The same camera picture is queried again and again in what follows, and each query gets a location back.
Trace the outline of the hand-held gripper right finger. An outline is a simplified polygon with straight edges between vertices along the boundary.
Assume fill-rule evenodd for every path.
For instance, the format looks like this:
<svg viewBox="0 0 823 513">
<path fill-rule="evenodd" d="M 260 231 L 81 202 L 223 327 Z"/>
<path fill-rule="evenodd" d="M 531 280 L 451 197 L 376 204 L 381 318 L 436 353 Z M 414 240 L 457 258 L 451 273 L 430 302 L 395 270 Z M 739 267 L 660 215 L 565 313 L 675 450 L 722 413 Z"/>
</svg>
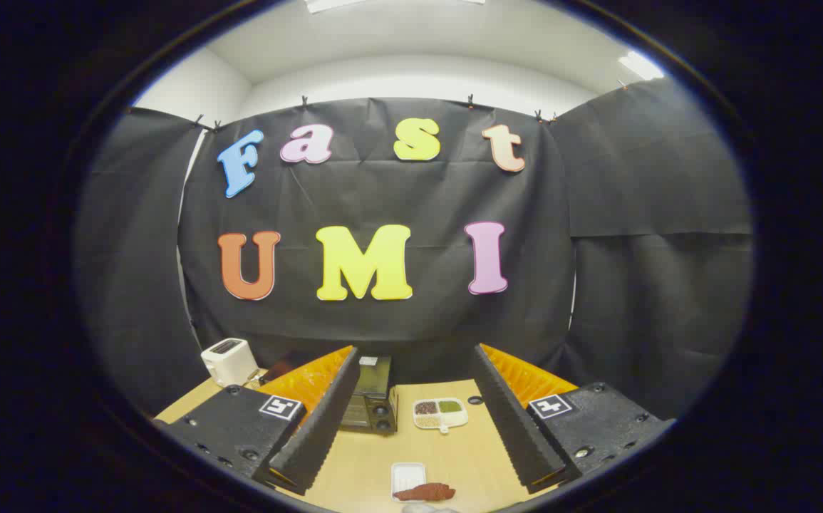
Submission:
<svg viewBox="0 0 823 513">
<path fill-rule="evenodd" d="M 535 493 L 612 465 L 673 424 L 610 384 L 577 386 L 485 344 L 472 371 L 522 486 Z"/>
</svg>

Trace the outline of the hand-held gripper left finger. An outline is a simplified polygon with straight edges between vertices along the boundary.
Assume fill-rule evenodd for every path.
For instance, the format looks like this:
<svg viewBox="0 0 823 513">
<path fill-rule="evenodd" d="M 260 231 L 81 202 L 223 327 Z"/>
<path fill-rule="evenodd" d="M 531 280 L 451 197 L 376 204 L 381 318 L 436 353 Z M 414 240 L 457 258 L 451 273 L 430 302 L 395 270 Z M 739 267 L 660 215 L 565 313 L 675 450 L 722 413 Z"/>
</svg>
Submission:
<svg viewBox="0 0 823 513">
<path fill-rule="evenodd" d="M 232 384 L 158 427 L 203 461 L 265 486 L 313 486 L 360 374 L 353 346 L 257 389 Z"/>
</svg>

